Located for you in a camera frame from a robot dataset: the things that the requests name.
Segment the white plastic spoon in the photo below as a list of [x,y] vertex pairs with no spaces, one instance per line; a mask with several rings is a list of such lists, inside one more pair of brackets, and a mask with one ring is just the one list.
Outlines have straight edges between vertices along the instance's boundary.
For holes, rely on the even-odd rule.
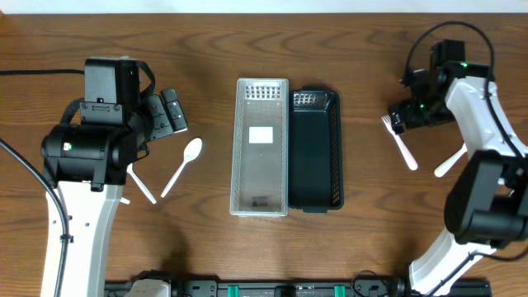
[[179,168],[175,171],[175,173],[172,175],[167,185],[164,187],[162,194],[161,194],[162,198],[164,198],[168,194],[168,192],[172,189],[177,179],[182,174],[182,171],[185,168],[185,166],[189,162],[194,161],[196,158],[199,157],[202,147],[203,147],[203,140],[201,138],[194,138],[187,144],[183,152],[182,163],[179,166]]
[[157,200],[151,193],[151,191],[146,187],[146,185],[143,183],[143,181],[139,178],[139,176],[134,171],[134,165],[133,163],[129,164],[126,168],[127,173],[132,177],[134,182],[137,184],[138,188],[142,191],[142,193],[145,195],[145,197],[153,204],[155,205],[157,203]]
[[127,200],[127,199],[124,198],[124,197],[121,197],[121,198],[120,198],[120,203],[123,203],[123,204],[129,205],[129,204],[130,204],[130,201]]

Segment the white plastic fork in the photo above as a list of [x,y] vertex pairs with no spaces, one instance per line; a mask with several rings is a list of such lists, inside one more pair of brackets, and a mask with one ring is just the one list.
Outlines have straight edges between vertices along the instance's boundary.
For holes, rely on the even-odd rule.
[[434,170],[435,177],[443,177],[466,152],[466,143],[463,143],[461,148],[456,153],[447,158]]
[[400,153],[403,156],[403,159],[405,163],[407,164],[408,168],[411,171],[415,171],[418,169],[417,161],[409,151],[408,147],[405,145],[405,143],[402,141],[401,137],[396,134],[392,128],[391,125],[391,119],[389,115],[383,115],[381,117],[381,120],[383,121],[385,128],[387,131],[393,136],[395,143],[398,146],[398,149],[400,150]]

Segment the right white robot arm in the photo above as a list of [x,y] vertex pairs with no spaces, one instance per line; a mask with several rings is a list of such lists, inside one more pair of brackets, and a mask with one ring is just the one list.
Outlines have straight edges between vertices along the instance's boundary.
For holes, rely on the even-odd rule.
[[447,296],[478,260],[527,238],[527,147],[497,98],[485,64],[465,59],[464,42],[431,47],[430,68],[403,75],[411,97],[389,107],[390,132],[456,122],[469,161],[448,194],[443,228],[408,267],[405,296]]

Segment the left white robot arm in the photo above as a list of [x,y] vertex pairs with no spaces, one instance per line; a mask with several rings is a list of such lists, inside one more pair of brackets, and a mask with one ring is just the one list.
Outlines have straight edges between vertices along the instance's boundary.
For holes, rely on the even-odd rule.
[[51,187],[43,296],[102,296],[111,228],[128,169],[148,144],[186,130],[176,91],[155,93],[137,59],[91,57],[84,91],[41,145]]

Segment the clear plastic basket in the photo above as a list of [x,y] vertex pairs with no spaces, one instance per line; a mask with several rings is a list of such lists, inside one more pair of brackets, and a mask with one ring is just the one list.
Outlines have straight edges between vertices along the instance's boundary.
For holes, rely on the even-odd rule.
[[[282,217],[289,198],[289,81],[240,78],[233,131],[230,214]],[[272,144],[250,144],[248,130],[271,126]]]

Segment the dark green plastic basket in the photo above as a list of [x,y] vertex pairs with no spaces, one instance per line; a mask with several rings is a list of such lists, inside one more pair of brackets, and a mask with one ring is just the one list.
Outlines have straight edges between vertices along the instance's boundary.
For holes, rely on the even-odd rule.
[[326,213],[344,205],[340,98],[325,87],[291,91],[289,207]]

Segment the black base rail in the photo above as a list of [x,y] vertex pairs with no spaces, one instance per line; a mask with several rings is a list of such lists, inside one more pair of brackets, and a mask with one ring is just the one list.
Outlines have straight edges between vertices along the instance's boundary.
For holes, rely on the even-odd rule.
[[181,280],[161,271],[143,271],[128,281],[107,281],[105,296],[167,297],[384,297],[419,296],[401,277],[362,272],[343,281]]

